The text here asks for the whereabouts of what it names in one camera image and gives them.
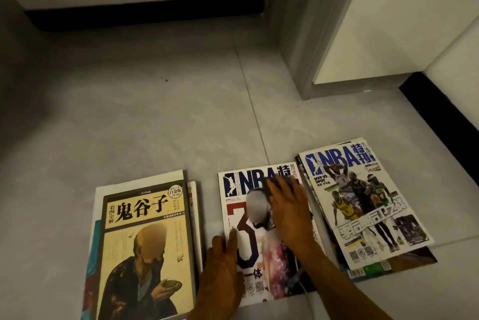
gray tile floor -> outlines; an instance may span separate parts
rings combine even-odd
[[[439,260],[359,287],[395,319],[476,318],[479,188],[398,90],[301,101],[255,17],[52,41],[2,97],[2,318],[80,316],[95,187],[186,169],[201,183],[210,240],[223,227],[217,172],[357,136],[435,238]],[[327,315],[312,294],[235,318]]]

